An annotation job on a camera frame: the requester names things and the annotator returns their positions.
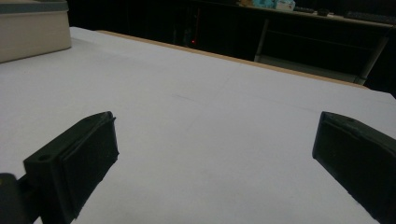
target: tabletop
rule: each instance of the tabletop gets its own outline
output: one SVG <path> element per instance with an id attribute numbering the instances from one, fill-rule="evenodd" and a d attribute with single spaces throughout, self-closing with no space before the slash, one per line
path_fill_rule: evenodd
<path id="1" fill-rule="evenodd" d="M 0 64 L 0 171 L 21 177 L 51 139 L 112 111 L 119 160 L 74 223 L 376 223 L 311 154 L 322 111 L 395 138 L 390 94 L 71 36 L 71 49 Z"/>

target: desk leg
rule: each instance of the desk leg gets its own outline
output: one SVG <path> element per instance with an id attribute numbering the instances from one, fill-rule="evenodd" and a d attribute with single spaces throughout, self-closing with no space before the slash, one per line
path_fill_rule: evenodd
<path id="1" fill-rule="evenodd" d="M 260 36 L 259 46 L 257 47 L 256 56 L 254 57 L 254 62 L 256 63 L 260 60 L 260 56 L 262 55 L 262 45 L 264 45 L 264 39 L 267 34 L 269 24 L 270 20 L 265 19 L 264 26 L 262 27 L 262 35 Z"/>
<path id="2" fill-rule="evenodd" d="M 373 69 L 376 60 L 379 58 L 379 55 L 381 55 L 382 50 L 384 50 L 385 46 L 387 45 L 388 40 L 389 40 L 388 37 L 385 36 L 381 37 L 369 61 L 364 66 L 364 69 L 361 71 L 361 75 L 355 78 L 354 83 L 364 85 L 364 82 L 367 80 L 367 77 L 369 76 L 371 70 Z"/>

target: dark background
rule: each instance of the dark background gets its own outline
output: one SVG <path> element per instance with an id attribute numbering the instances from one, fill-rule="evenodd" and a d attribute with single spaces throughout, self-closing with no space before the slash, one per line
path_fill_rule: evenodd
<path id="1" fill-rule="evenodd" d="M 295 0 L 298 7 L 396 15 L 396 0 Z M 389 42 L 365 86 L 396 96 L 395 29 L 322 21 L 238 7 L 230 0 L 68 0 L 71 26 L 108 30 L 253 61 L 265 19 L 263 54 L 357 75 L 378 38 Z"/>

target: black object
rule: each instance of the black object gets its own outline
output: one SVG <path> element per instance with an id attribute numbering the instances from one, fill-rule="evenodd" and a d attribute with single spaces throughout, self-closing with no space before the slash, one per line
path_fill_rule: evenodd
<path id="1" fill-rule="evenodd" d="M 18 182 L 0 174 L 6 183 L 0 184 L 0 223 L 76 218 L 119 155 L 114 119 L 105 112 L 79 121 L 24 160 L 26 175 Z"/>
<path id="2" fill-rule="evenodd" d="M 396 140 L 322 112 L 313 157 L 380 223 L 396 223 Z"/>
<path id="3" fill-rule="evenodd" d="M 326 8 L 320 8 L 318 9 L 318 16 L 327 16 L 329 15 L 329 9 Z"/>
<path id="4" fill-rule="evenodd" d="M 295 7 L 294 11 L 305 12 L 305 13 L 314 13 L 315 12 L 315 10 L 313 8 L 309 8 L 309 7 Z"/>
<path id="5" fill-rule="evenodd" d="M 396 17 L 391 16 L 381 16 L 369 13 L 348 11 L 344 17 L 358 21 L 373 21 L 378 23 L 396 25 Z"/>

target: beige box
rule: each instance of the beige box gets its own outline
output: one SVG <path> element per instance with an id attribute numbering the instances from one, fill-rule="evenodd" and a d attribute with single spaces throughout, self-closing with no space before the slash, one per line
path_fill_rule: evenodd
<path id="1" fill-rule="evenodd" d="M 71 47 L 65 1 L 0 0 L 0 63 Z"/>

